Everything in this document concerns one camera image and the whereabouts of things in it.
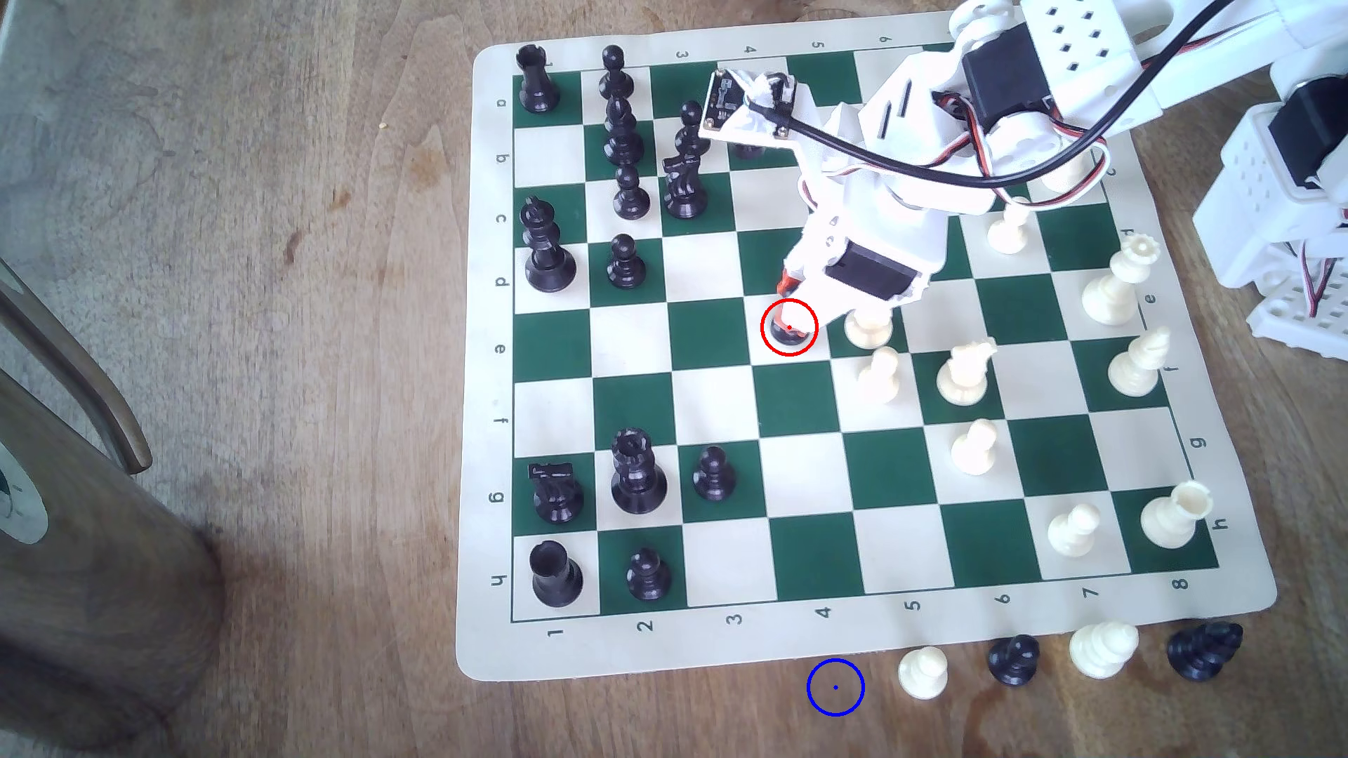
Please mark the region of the gripper finger taped red-tipped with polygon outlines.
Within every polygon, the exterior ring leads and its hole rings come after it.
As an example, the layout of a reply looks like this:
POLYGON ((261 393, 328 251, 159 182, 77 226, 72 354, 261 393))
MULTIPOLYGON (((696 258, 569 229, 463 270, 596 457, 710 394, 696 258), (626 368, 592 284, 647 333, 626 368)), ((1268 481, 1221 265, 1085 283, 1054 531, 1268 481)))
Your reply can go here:
POLYGON ((798 241, 782 262, 782 289, 794 290, 805 282, 822 282, 824 268, 838 256, 833 252, 840 214, 834 209, 809 214, 798 241))
POLYGON ((859 290, 830 276, 805 279, 805 302, 817 317, 842 317, 859 306, 859 290))

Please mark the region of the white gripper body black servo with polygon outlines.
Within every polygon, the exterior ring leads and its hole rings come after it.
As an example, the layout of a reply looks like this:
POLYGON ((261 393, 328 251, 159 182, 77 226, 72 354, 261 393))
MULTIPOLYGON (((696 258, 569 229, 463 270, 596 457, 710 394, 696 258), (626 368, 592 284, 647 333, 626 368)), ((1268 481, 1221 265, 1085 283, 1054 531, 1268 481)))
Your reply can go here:
POLYGON ((840 214, 824 268, 859 290, 859 306, 899 306, 919 299, 946 263, 953 214, 983 214, 992 189, 956 186, 981 178, 971 146, 968 97, 958 50, 907 55, 863 105, 816 105, 805 120, 867 158, 805 142, 805 192, 813 212, 840 214))

